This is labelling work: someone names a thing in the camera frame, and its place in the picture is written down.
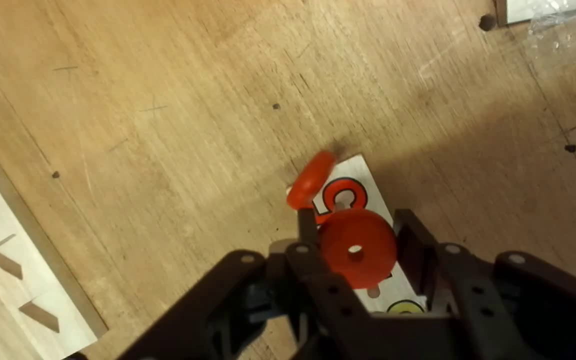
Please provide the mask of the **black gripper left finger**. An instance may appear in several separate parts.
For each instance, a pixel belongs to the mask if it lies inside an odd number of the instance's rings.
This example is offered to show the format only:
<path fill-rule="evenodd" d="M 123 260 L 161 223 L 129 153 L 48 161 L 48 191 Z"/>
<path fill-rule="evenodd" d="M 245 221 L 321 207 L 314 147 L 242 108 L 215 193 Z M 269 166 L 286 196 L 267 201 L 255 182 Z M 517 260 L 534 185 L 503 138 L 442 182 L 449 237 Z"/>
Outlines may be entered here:
<path fill-rule="evenodd" d="M 277 316 L 302 351 L 337 347 L 364 309 L 317 243 L 314 212 L 300 210 L 295 239 L 274 241 L 266 256 L 228 251 L 119 360 L 236 360 Z"/>

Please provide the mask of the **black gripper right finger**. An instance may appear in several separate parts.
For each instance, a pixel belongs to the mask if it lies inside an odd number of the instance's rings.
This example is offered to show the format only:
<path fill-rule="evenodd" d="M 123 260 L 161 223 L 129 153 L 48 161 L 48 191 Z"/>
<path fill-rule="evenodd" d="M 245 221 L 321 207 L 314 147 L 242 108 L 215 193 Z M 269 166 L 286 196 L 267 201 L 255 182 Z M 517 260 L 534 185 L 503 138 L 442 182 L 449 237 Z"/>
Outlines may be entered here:
<path fill-rule="evenodd" d="M 394 245 L 426 309 L 374 316 L 369 360 L 576 360 L 576 275 L 521 249 L 485 261 L 409 210 Z"/>

